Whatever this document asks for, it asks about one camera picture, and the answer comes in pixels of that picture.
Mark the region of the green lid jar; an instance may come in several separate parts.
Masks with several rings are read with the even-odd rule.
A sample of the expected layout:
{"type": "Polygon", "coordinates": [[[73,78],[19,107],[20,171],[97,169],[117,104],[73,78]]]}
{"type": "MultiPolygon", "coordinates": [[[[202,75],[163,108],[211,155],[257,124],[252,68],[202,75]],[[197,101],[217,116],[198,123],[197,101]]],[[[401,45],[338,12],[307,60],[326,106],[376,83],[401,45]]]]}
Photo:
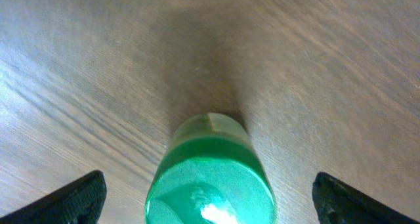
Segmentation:
{"type": "Polygon", "coordinates": [[[217,113],[186,120],[158,166],[144,218],[146,223],[275,223],[274,193],[242,125],[217,113]]]}

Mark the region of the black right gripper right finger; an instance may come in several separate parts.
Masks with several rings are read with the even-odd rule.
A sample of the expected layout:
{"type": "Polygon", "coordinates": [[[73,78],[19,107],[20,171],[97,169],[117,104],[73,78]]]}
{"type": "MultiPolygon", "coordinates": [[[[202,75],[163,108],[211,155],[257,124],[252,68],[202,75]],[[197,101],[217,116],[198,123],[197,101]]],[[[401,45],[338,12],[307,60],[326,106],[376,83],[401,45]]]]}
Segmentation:
{"type": "Polygon", "coordinates": [[[321,224],[419,224],[325,172],[313,182],[312,200],[321,224]]]}

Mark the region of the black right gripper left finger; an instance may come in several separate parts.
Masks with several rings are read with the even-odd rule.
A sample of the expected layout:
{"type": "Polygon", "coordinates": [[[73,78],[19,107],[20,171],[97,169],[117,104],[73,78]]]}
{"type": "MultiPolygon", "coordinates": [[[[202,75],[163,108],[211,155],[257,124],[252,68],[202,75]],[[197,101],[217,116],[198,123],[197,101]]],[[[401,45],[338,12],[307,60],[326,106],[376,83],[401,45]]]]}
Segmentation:
{"type": "Polygon", "coordinates": [[[106,200],[106,182],[94,170],[1,218],[2,223],[96,224],[106,200]]]}

